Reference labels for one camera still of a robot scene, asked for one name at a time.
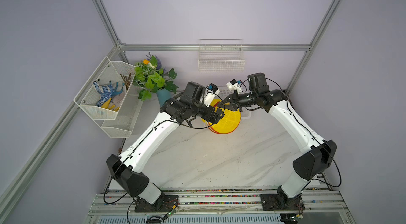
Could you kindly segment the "yellow mesh laundry bag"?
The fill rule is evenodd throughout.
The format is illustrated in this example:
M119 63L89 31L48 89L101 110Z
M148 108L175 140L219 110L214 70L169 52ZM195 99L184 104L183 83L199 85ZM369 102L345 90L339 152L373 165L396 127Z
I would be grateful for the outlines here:
M206 122L202 119L205 123L205 126L209 126L209 130L216 134L229 134L234 132L241 122L242 116L239 111L230 111L226 109L224 111L224 117L217 123L212 124Z

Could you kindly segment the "teal garden rake yellow handle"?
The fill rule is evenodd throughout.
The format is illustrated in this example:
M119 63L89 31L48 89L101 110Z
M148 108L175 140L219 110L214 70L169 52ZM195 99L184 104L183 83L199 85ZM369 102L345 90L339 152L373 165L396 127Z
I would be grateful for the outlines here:
M115 95L121 94L122 92L125 92L125 90L126 90L126 86L125 86L124 82L122 82L122 81L116 82L115 85L112 84L112 86L114 87L113 97L114 97ZM114 108L114 105L113 105L113 103L112 103L113 97L110 98L105 104L103 104L103 105L101 106L101 108L104 108L104 109L113 111L113 108Z

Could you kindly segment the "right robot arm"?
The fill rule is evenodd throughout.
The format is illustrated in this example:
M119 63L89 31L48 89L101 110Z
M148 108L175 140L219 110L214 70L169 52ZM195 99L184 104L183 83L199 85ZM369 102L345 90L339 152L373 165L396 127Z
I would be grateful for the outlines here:
M241 112L244 107L255 105L274 117L297 144L301 156L294 160L294 168L287 181L278 188L278 195L285 201L301 195L304 188L332 164L337 145L317 134L299 116L283 89L270 89L269 79L263 73L247 77L246 91L241 89L244 82L231 80L227 88L231 91L220 104L221 108Z

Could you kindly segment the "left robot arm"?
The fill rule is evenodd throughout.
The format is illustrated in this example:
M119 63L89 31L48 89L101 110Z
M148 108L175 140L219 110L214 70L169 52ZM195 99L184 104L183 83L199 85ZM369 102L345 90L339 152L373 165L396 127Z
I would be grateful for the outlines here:
M217 124L224 112L211 106L219 94L215 84L208 86L189 82L186 89L168 100L145 132L120 155L108 157L106 163L111 179L116 181L132 197L140 197L151 205L163 201L164 193L143 174L149 158L161 143L177 128L192 127L192 120L200 117Z

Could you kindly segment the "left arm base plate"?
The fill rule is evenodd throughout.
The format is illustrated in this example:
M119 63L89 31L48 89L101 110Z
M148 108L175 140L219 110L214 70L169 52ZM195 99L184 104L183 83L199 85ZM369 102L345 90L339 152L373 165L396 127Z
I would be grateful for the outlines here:
M162 212L173 210L179 204L178 195L162 195L155 203L150 204L146 200L138 198L135 201L135 213Z

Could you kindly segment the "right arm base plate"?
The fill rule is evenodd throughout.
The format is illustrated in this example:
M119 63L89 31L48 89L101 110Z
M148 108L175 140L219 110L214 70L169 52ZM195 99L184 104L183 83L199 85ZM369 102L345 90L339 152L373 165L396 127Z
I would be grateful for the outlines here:
M260 194L260 202L264 211L299 211L305 209L301 196L285 198L279 194Z

